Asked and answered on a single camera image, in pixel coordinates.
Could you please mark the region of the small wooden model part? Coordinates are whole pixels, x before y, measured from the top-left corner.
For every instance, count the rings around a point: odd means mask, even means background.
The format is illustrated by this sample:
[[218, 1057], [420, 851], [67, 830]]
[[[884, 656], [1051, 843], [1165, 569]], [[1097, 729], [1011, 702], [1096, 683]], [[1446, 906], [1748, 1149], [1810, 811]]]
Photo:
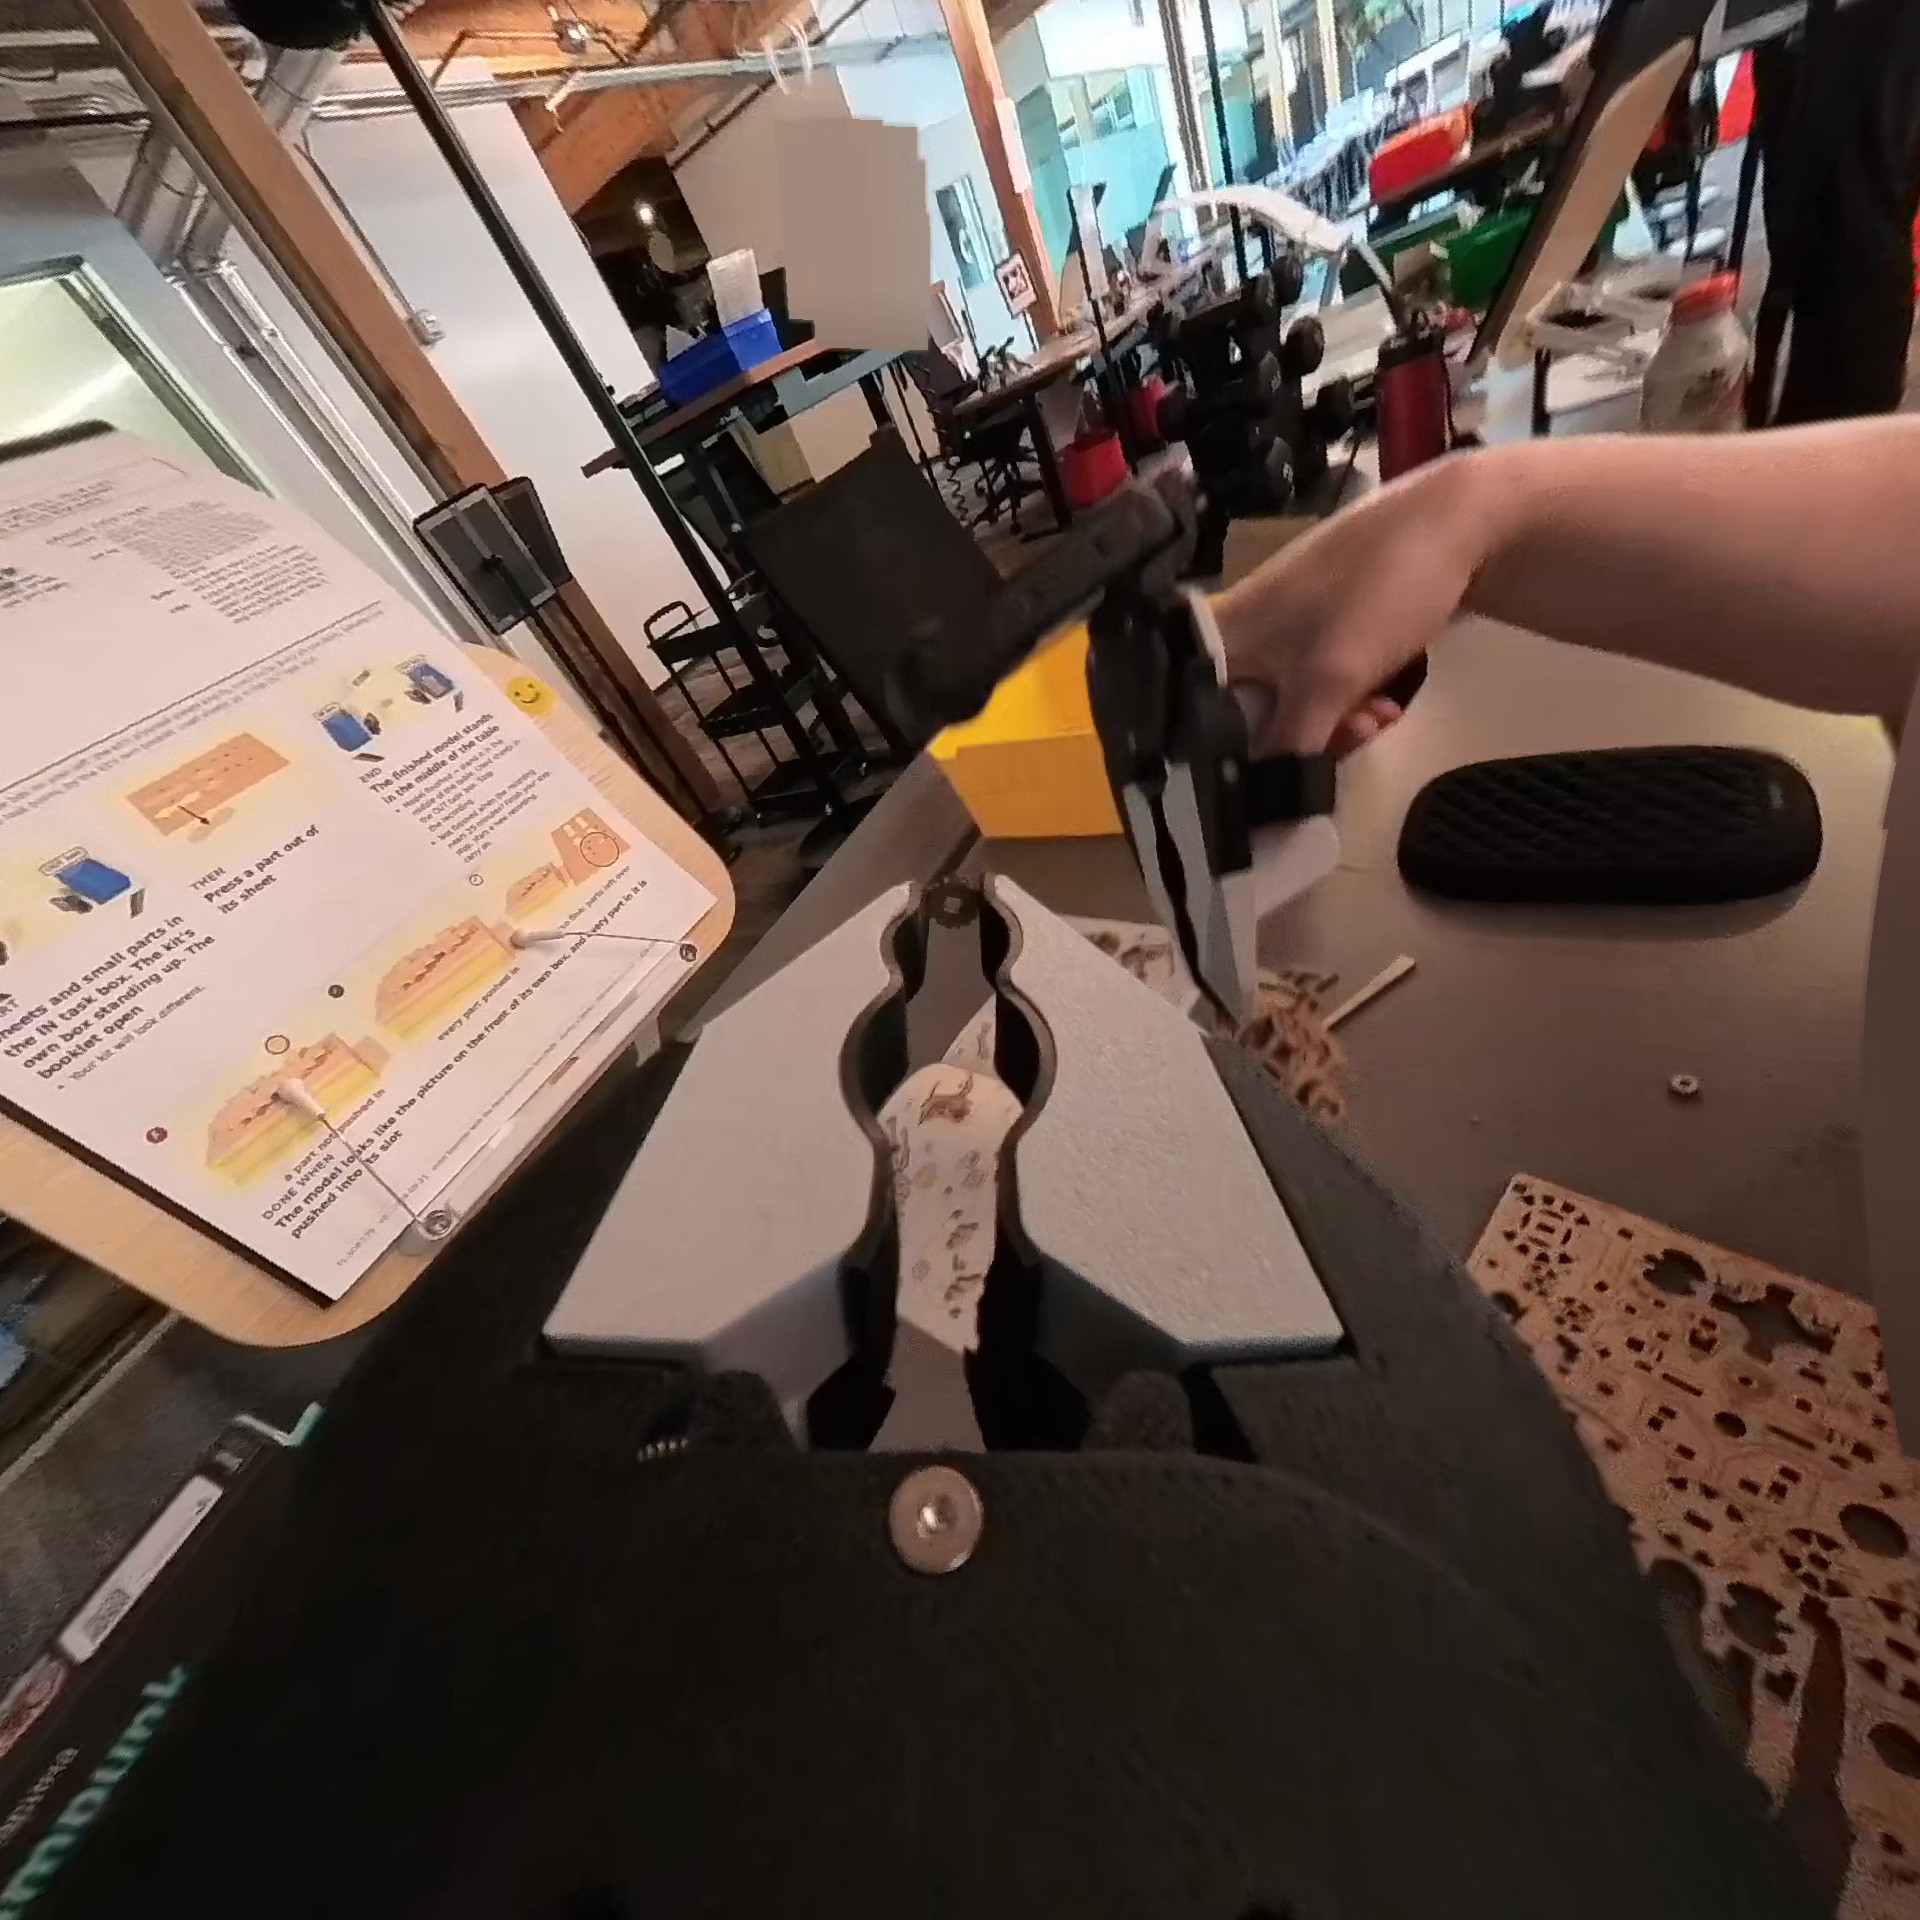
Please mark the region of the small wooden model part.
[[1326, 1123], [1346, 1116], [1346, 1055], [1332, 1032], [1336, 985], [1333, 972], [1259, 970], [1245, 1015], [1233, 1027], [1235, 1043], [1265, 1075]]

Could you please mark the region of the red water bottle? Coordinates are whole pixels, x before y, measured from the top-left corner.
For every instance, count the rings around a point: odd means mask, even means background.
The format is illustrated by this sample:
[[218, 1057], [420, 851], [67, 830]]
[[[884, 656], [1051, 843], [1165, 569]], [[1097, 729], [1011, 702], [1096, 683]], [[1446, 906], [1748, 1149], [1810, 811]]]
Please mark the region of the red water bottle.
[[1451, 379], [1436, 319], [1414, 313], [1382, 340], [1371, 396], [1377, 483], [1387, 486], [1451, 451]]

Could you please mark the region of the yellow plastic bin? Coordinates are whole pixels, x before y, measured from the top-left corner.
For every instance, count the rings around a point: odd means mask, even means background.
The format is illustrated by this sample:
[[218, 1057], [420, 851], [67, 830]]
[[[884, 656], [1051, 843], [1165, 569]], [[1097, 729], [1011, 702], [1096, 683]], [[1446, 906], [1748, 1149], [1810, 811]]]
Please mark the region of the yellow plastic bin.
[[1074, 621], [995, 686], [967, 721], [943, 727], [926, 756], [981, 837], [1115, 837], [1087, 686], [1089, 629]]

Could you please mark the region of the black dumbbell rack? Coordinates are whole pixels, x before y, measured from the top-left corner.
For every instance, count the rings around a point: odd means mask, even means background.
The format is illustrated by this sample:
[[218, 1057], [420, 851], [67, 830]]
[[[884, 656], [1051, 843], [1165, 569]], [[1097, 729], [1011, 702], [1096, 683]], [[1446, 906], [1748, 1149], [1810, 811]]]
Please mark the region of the black dumbbell rack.
[[1153, 321], [1163, 375], [1158, 431], [1185, 448], [1216, 528], [1284, 514], [1328, 476], [1332, 448], [1352, 427], [1346, 379], [1305, 394], [1328, 342], [1314, 313], [1284, 321], [1303, 280], [1303, 259], [1284, 252], [1235, 289]]

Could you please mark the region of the black square tag holder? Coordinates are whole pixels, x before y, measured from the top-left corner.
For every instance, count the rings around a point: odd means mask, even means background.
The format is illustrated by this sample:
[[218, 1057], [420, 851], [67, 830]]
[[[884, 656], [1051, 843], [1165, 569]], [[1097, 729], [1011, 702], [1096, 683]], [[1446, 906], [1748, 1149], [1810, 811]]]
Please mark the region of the black square tag holder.
[[415, 516], [409, 528], [496, 640], [531, 621], [574, 582], [527, 476], [453, 494]]

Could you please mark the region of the small wooden sheet piece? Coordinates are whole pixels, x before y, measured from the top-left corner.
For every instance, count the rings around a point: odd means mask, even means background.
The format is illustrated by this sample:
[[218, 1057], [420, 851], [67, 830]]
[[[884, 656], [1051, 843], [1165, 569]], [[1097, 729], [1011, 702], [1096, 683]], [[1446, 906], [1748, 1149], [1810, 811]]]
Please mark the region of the small wooden sheet piece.
[[1021, 1100], [995, 1071], [995, 1002], [984, 997], [936, 1061], [879, 1110], [897, 1231], [889, 1381], [962, 1361], [995, 1258], [998, 1163]]

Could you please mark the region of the blue storage box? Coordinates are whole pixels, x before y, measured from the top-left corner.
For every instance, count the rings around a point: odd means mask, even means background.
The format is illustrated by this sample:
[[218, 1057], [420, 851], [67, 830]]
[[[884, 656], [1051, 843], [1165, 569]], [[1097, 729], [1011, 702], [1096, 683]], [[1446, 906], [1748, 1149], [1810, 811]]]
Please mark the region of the blue storage box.
[[667, 403], [683, 407], [771, 363], [782, 349], [778, 321], [769, 308], [759, 305], [670, 351], [656, 372], [658, 388]]

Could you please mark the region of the person's right forearm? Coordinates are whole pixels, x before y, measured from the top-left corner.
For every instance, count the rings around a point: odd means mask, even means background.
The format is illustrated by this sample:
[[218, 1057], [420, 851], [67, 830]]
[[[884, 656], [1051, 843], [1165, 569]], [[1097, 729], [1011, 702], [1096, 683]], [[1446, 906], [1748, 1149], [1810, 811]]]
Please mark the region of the person's right forearm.
[[1915, 414], [1542, 439], [1432, 478], [1463, 516], [1462, 603], [1552, 640], [1677, 660], [1721, 636], [1915, 637]]

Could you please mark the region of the person's right hand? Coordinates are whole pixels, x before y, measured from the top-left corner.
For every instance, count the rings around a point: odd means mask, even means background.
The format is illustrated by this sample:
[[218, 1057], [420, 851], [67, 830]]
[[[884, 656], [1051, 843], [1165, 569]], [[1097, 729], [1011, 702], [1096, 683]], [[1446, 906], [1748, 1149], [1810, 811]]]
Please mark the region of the person's right hand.
[[1408, 708], [1394, 688], [1463, 608], [1500, 532], [1490, 451], [1429, 462], [1318, 521], [1202, 600], [1249, 756], [1356, 753]]

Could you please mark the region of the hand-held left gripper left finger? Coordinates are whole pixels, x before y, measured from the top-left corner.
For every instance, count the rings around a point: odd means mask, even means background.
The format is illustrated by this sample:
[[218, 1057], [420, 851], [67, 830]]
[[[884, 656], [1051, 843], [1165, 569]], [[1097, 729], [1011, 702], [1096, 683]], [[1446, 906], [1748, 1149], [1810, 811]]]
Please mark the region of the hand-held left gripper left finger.
[[751, 1376], [796, 1438], [895, 1403], [895, 1149], [921, 885], [900, 881], [699, 1027], [543, 1326], [563, 1358]]

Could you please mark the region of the laser-cut wooden parts sheet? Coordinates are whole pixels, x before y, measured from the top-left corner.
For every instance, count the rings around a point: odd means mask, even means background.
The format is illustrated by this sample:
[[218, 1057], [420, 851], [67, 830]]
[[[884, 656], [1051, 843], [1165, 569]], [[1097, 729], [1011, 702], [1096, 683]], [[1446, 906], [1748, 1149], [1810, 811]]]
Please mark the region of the laser-cut wooden parts sheet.
[[1536, 1173], [1468, 1269], [1835, 1915], [1918, 1914], [1918, 1498], [1874, 1307]]

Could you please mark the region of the tilted wooden clipboard stand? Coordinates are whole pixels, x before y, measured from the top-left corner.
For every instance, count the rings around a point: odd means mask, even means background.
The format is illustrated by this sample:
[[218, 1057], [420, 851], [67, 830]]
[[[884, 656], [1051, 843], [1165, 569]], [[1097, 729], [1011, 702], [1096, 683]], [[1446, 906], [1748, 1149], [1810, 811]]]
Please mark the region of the tilted wooden clipboard stand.
[[1580, 275], [1668, 104], [1687, 75], [1699, 19], [1677, 6], [1637, 3], [1622, 15], [1572, 115], [1548, 190], [1487, 305], [1459, 373], [1514, 369], [1531, 327]]

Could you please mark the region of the black wrist rest pad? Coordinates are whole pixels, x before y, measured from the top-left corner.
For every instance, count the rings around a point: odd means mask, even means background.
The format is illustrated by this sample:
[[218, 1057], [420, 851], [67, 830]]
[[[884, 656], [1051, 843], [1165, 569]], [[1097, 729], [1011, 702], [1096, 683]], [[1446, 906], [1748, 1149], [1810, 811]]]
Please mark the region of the black wrist rest pad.
[[1804, 884], [1823, 846], [1807, 776], [1742, 746], [1509, 756], [1427, 780], [1398, 870], [1434, 899], [1712, 906]]

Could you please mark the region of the black pole stand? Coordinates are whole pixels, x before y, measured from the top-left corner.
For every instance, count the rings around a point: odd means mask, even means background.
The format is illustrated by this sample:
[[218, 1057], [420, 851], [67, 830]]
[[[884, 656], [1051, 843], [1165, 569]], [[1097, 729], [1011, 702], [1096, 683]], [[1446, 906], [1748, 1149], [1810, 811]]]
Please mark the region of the black pole stand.
[[855, 818], [843, 797], [828, 759], [818, 752], [812, 734], [803, 727], [789, 697], [765, 661], [756, 636], [743, 621], [729, 590], [708, 561], [690, 521], [651, 468], [638, 435], [619, 411], [618, 400], [602, 379], [585, 343], [574, 329], [563, 304], [553, 293], [534, 254], [527, 252], [514, 221], [499, 203], [494, 188], [467, 150], [451, 113], [441, 106], [420, 62], [403, 42], [399, 27], [376, 1], [230, 1], [228, 12], [255, 39], [286, 51], [342, 51], [359, 35], [369, 35], [392, 71], [407, 107], [415, 113], [433, 148], [440, 152], [466, 203], [483, 227], [494, 252], [527, 299], [542, 332], [558, 349], [565, 372], [580, 388], [607, 444], [623, 459], [635, 490], [660, 521], [685, 572], [708, 601], [720, 633], [739, 654], [759, 703], [771, 710], [774, 721], [789, 746], [789, 762], [799, 767], [819, 804], [819, 819], [808, 830], [801, 849], [814, 860], [834, 851], [852, 830]]

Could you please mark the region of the black office chair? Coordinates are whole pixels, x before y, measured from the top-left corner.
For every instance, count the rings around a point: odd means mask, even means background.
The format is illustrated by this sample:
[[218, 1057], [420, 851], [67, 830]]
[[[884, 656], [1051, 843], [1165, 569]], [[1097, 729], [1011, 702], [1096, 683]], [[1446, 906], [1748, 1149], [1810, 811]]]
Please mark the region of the black office chair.
[[785, 625], [849, 688], [900, 759], [932, 739], [900, 713], [901, 660], [972, 656], [998, 572], [892, 427], [743, 528], [738, 546]]

